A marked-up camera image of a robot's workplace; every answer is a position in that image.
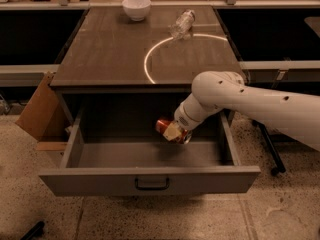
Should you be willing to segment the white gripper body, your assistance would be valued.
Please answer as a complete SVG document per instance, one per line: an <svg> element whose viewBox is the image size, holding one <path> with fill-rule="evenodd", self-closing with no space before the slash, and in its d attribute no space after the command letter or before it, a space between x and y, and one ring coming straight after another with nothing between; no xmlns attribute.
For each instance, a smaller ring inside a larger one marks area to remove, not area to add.
<svg viewBox="0 0 320 240"><path fill-rule="evenodd" d="M188 131L195 129L199 122L190 118L184 109L184 103L181 103L178 108L174 112L174 120L178 123L178 125Z"/></svg>

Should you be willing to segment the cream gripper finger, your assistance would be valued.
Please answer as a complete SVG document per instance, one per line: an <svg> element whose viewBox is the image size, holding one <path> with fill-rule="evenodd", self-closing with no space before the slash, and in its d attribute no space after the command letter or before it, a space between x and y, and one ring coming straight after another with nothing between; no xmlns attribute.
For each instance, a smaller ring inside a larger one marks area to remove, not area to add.
<svg viewBox="0 0 320 240"><path fill-rule="evenodd" d="M176 121L171 121L164 130L163 136L168 141L179 141L182 136L182 128Z"/></svg>

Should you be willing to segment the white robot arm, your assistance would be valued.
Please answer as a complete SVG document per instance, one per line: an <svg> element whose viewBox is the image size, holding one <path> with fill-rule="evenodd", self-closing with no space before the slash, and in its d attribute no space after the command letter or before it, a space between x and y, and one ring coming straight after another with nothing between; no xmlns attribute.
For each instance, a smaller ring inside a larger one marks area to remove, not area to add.
<svg viewBox="0 0 320 240"><path fill-rule="evenodd" d="M157 130L169 140L187 143L191 131L224 109L249 118L320 150L320 97L249 87L236 72L198 74L191 94L179 105L174 120Z"/></svg>

